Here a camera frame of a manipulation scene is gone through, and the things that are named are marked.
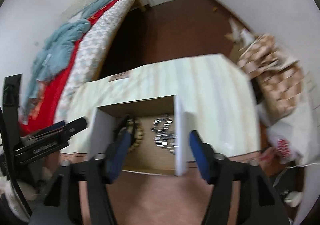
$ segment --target beige checkered cloth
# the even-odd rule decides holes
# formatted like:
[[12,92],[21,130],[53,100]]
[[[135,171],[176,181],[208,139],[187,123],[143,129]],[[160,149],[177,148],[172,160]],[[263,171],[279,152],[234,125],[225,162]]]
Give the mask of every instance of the beige checkered cloth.
[[273,120],[293,112],[302,91],[303,72],[297,60],[290,60],[275,46],[273,36],[259,36],[237,64],[251,79],[257,78]]

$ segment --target red sheet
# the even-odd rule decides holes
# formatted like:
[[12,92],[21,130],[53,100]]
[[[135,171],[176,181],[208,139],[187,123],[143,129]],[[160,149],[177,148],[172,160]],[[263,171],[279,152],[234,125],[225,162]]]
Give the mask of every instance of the red sheet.
[[[94,25],[97,22],[97,20],[102,16],[102,14],[108,9],[110,9],[117,1],[119,0],[111,1],[105,7],[101,8],[94,15],[92,15],[88,19],[91,25]],[[44,99],[42,101],[38,116],[35,119],[33,119],[32,116],[29,116],[27,125],[20,124],[22,136],[28,135],[36,130],[53,125],[54,115],[57,109],[59,99],[61,97],[64,86],[67,83],[68,77],[74,65],[79,44],[82,41],[83,36],[80,40],[75,42],[75,46],[68,67],[62,70],[56,76],[56,78],[53,81],[51,81],[49,85],[46,87],[44,91]]]

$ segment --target open box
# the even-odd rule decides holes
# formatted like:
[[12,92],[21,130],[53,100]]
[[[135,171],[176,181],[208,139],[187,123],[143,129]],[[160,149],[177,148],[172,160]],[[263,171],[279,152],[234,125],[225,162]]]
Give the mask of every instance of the open box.
[[[188,133],[185,132],[184,111],[177,95],[97,107],[91,119],[89,158],[105,152],[113,142],[113,130],[118,120],[126,114],[139,119],[144,135],[140,146],[127,154],[123,170],[160,175],[184,174]],[[173,120],[172,128],[178,145],[175,155],[156,146],[156,134],[151,131],[153,121],[165,114],[171,115]]]

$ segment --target white wall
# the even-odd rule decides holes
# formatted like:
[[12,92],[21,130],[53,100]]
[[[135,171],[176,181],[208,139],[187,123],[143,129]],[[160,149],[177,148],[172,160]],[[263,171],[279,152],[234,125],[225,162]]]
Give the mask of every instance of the white wall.
[[59,15],[73,1],[4,1],[0,8],[0,101],[6,76],[23,73],[20,91],[24,93],[35,55],[44,40],[61,25]]
[[270,33],[320,85],[320,11],[313,0],[218,0],[257,33]]

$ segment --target patterned bedding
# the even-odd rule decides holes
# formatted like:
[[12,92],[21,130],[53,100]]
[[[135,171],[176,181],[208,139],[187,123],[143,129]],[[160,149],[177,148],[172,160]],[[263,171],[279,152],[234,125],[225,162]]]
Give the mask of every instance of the patterned bedding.
[[74,93],[92,80],[100,61],[108,52],[114,35],[135,0],[119,0],[87,32],[79,45],[75,64],[60,97],[54,123],[65,120]]

